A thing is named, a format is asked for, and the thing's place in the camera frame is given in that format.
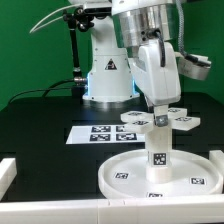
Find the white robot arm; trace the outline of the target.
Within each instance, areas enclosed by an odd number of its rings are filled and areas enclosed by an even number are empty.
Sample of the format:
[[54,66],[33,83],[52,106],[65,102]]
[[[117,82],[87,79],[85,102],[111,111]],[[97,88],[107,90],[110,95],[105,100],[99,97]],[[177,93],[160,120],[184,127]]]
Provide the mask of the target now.
[[173,9],[185,0],[69,0],[94,21],[94,63],[89,94],[98,101],[125,99],[135,83],[154,108],[155,123],[168,124],[168,105],[180,99],[180,83],[171,38]]

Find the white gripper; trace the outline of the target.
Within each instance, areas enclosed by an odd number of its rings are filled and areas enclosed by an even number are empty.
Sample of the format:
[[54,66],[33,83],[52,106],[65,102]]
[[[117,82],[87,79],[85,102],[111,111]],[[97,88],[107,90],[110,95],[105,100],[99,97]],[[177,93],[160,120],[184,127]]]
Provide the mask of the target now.
[[154,121],[158,127],[168,125],[168,104],[178,102],[181,87],[173,47],[165,42],[165,66],[161,66],[158,40],[150,40],[138,49],[135,58],[129,58],[131,73],[137,87],[155,105]]

